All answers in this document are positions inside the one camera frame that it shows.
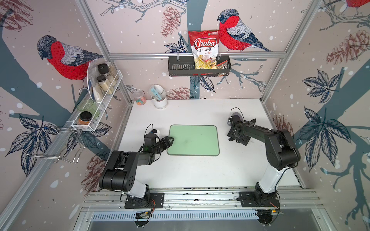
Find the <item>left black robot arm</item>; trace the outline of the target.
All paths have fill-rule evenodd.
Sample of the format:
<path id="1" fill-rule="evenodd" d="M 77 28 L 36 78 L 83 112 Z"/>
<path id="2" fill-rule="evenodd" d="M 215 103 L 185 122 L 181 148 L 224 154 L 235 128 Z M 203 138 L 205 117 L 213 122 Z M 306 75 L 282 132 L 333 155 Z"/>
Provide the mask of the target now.
<path id="1" fill-rule="evenodd" d="M 150 187 L 135 179 L 137 167 L 151 165 L 156 160 L 156 155 L 170 148 L 174 141 L 173 137 L 160 138 L 156 133 L 150 132 L 144 136 L 139 151 L 113 151 L 99 179 L 99 187 L 148 201 Z"/>

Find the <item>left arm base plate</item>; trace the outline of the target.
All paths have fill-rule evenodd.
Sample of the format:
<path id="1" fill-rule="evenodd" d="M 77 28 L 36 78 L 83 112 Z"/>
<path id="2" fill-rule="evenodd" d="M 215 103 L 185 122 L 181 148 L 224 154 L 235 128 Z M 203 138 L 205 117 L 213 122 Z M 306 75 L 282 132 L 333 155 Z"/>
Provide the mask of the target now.
<path id="1" fill-rule="evenodd" d="M 127 196 L 124 207 L 125 209 L 163 208 L 164 196 L 164 193 L 151 193 L 147 199 Z"/>

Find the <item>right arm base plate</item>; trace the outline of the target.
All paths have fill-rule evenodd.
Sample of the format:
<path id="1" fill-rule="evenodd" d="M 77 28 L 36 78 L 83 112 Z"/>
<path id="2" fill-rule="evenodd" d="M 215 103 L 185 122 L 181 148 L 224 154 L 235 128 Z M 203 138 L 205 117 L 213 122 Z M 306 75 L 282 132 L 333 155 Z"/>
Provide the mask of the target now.
<path id="1" fill-rule="evenodd" d="M 280 206 L 280 199 L 277 192 L 261 193 L 261 192 L 239 192 L 237 201 L 240 201 L 243 208 L 254 207 L 274 207 Z"/>

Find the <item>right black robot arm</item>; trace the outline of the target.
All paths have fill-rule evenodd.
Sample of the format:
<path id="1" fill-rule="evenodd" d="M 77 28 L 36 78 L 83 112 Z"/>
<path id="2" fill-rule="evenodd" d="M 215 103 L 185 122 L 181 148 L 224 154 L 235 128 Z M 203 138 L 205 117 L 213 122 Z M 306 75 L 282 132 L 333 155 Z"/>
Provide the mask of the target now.
<path id="1" fill-rule="evenodd" d="M 254 186 L 258 204 L 275 195 L 285 170 L 300 161 L 287 130 L 256 125 L 235 112 L 226 125 L 171 125 L 173 145 L 159 159 L 159 187 Z"/>

